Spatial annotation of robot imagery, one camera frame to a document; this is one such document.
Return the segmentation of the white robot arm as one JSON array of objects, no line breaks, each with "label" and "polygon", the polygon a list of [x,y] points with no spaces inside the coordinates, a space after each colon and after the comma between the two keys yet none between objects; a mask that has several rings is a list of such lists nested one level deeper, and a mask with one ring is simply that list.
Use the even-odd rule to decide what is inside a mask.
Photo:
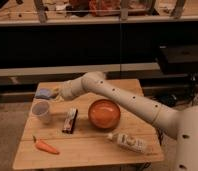
[{"label": "white robot arm", "polygon": [[114,86],[103,72],[88,72],[62,82],[52,98],[73,100],[86,93],[102,95],[177,141],[173,171],[198,171],[198,105],[175,110],[162,103]]}]

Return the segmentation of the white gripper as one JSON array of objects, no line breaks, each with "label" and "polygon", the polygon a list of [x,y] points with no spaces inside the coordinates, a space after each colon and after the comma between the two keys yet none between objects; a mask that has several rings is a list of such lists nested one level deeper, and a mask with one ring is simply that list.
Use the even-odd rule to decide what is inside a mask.
[{"label": "white gripper", "polygon": [[80,79],[68,80],[62,83],[61,88],[51,89],[52,93],[59,93],[61,96],[54,98],[54,101],[73,100],[83,94],[83,87]]}]

